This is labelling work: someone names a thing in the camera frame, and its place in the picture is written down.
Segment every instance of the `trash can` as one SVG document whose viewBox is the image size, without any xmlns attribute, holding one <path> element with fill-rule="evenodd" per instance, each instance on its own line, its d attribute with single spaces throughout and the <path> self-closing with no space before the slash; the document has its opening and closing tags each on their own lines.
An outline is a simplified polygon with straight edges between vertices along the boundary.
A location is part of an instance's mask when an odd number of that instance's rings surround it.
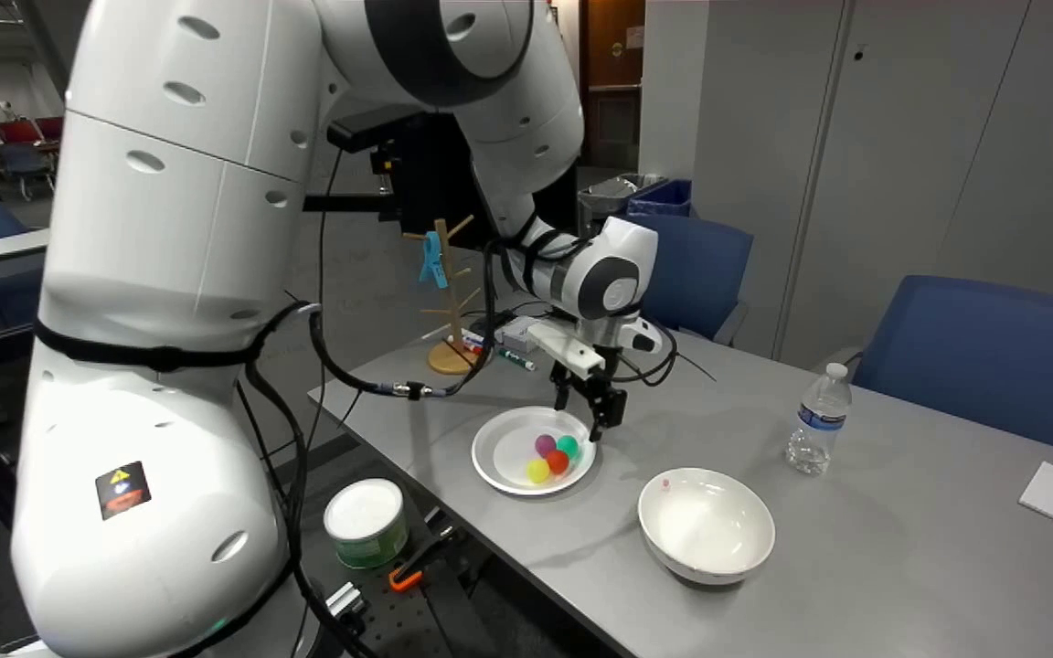
<svg viewBox="0 0 1053 658">
<path fill-rule="evenodd" d="M 656 174 L 625 174 L 602 180 L 580 191 L 579 237 L 590 238 L 610 214 L 623 214 L 628 201 L 664 183 L 664 176 Z"/>
<path fill-rule="evenodd" d="M 640 192 L 628 200 L 628 214 L 675 214 L 690 217 L 690 197 L 693 196 L 693 182 L 683 178 L 669 180 L 657 184 L 652 191 Z"/>
</svg>

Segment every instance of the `yellow ball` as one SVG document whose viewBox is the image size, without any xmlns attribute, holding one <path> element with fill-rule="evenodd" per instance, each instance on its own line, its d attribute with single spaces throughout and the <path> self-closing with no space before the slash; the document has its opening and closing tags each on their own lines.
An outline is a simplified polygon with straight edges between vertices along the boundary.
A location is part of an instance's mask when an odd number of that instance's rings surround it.
<svg viewBox="0 0 1053 658">
<path fill-rule="evenodd" d="M 545 459 L 531 459 L 526 465 L 526 476 L 530 481 L 542 484 L 551 478 L 551 466 L 548 466 Z"/>
</svg>

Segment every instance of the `doorway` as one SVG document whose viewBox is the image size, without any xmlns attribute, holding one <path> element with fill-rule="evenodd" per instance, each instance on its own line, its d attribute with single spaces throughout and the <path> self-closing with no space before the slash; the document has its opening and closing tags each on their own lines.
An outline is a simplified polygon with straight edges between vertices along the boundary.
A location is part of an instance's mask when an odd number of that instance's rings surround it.
<svg viewBox="0 0 1053 658">
<path fill-rule="evenodd" d="M 580 0 L 579 17 L 584 164 L 636 171 L 644 0 Z"/>
</svg>

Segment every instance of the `bottle label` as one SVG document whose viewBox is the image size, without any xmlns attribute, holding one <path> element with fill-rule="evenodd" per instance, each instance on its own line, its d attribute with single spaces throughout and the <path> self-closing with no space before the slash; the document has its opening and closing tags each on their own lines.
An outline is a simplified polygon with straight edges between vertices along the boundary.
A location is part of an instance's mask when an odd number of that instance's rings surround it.
<svg viewBox="0 0 1053 658">
<path fill-rule="evenodd" d="M 799 420 L 802 421 L 803 425 L 819 430 L 820 433 L 835 433 L 835 431 L 843 428 L 843 420 L 848 420 L 848 416 L 823 416 L 821 413 L 811 412 L 807 405 L 800 404 Z"/>
</svg>

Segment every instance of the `ball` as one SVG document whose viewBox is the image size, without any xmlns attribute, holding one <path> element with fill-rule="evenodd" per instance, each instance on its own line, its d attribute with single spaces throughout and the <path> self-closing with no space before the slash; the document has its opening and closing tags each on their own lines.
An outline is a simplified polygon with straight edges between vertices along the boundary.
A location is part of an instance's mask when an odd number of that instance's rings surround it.
<svg viewBox="0 0 1053 658">
<path fill-rule="evenodd" d="M 531 459 L 526 465 L 526 476 L 530 481 L 542 484 L 551 476 L 551 466 L 542 459 Z"/>
<path fill-rule="evenodd" d="M 556 446 L 568 455 L 568 459 L 579 457 L 579 441 L 576 441 L 576 438 L 572 437 L 571 434 L 559 437 L 559 442 L 557 442 Z"/>
<path fill-rule="evenodd" d="M 539 457 L 542 458 L 555 453 L 555 437 L 552 437 L 551 434 L 542 434 L 535 439 L 535 453 L 538 453 Z"/>
<path fill-rule="evenodd" d="M 551 472 L 555 475 L 562 475 L 568 470 L 569 463 L 572 463 L 572 460 L 568 459 L 568 454 L 561 450 L 547 455 L 547 465 L 551 466 Z"/>
</svg>

